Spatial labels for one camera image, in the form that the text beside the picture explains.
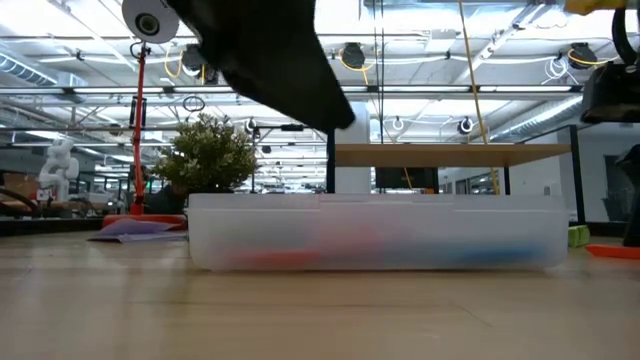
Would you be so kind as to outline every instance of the yellow cable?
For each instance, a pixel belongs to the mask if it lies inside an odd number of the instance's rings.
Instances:
[[[169,70],[169,63],[168,63],[171,47],[173,47],[173,44],[169,44],[169,48],[167,49],[167,52],[164,54],[164,71],[166,71],[167,75],[175,79],[179,77],[180,73],[182,72],[182,55],[184,54],[184,51],[180,51],[180,60],[178,60],[178,72],[174,74]]]
[[[356,68],[352,68],[351,66],[347,65],[347,63],[344,62],[344,60],[342,60],[342,51],[344,49],[340,49],[340,51],[338,52],[338,57],[340,58],[340,62],[342,63],[342,66],[344,66],[345,68],[351,70],[351,71],[357,71],[357,72],[362,72],[362,77],[364,77],[364,83],[366,85],[369,85],[369,78],[367,78],[367,70],[371,69],[373,67],[373,65],[375,65],[375,63],[369,65],[369,67],[366,68],[362,68],[362,69],[356,69]]]
[[[404,168],[404,176],[407,177],[407,184],[409,185],[409,189],[413,191],[413,185],[411,185],[411,178],[409,177],[409,171],[407,171],[407,168]]]
[[[460,8],[460,19],[462,20],[462,31],[464,33],[464,45],[467,49],[467,62],[469,63],[469,76],[471,77],[471,89],[473,90],[473,100],[476,105],[476,115],[478,116],[478,123],[480,124],[480,131],[482,132],[482,141],[485,145],[489,144],[487,140],[487,133],[485,132],[484,120],[482,120],[482,114],[480,113],[480,101],[478,100],[478,89],[476,87],[476,77],[473,71],[473,59],[471,58],[471,46],[469,45],[469,35],[467,34],[467,25],[464,21],[464,10],[462,8],[462,0],[458,0],[458,7]],[[493,167],[491,169],[491,181],[493,182],[493,191],[496,195],[500,195],[500,188],[498,187],[498,179],[496,178]]]
[[[376,64],[376,63],[373,63],[373,64],[369,65],[369,67],[362,68],[362,69],[352,68],[351,66],[347,65],[347,63],[345,63],[344,60],[342,60],[342,51],[343,51],[343,49],[340,49],[340,51],[338,51],[338,57],[340,58],[340,62],[342,63],[342,66],[346,67],[347,69],[349,69],[351,71],[368,71],[369,69],[371,69],[373,67],[373,65]]]
[[[598,66],[598,65],[604,65],[604,64],[608,63],[609,61],[614,61],[614,60],[617,60],[617,59],[618,59],[617,57],[615,57],[615,58],[613,58],[613,59],[607,59],[607,60],[601,60],[601,61],[584,61],[584,60],[580,60],[580,59],[578,59],[578,58],[573,57],[573,55],[571,55],[571,54],[573,54],[573,52],[574,52],[574,50],[573,50],[573,49],[571,49],[571,50],[569,50],[569,52],[567,53],[567,56],[569,57],[569,59],[571,59],[571,60],[573,60],[573,61],[577,62],[578,64],[582,64],[582,65],[593,65],[593,66]]]

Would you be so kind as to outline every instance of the wooden shelf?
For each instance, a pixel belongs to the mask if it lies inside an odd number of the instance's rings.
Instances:
[[[504,167],[571,152],[554,145],[336,145],[339,167]]]

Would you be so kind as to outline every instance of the green leafy plant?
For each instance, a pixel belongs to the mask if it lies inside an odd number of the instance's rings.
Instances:
[[[256,170],[250,138],[206,113],[190,125],[180,124],[174,147],[162,150],[153,172],[188,192],[234,189]]]

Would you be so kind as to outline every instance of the humanoid robot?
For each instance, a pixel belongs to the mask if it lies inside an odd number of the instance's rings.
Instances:
[[[80,173],[78,160],[71,157],[73,146],[71,140],[54,140],[38,176],[40,189],[54,188],[56,200],[62,202],[69,200],[69,180],[76,179]]]

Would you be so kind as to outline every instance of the clear plastic storage bin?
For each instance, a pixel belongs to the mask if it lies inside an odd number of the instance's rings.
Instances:
[[[191,257],[211,270],[536,269],[567,256],[561,198],[189,197]]]

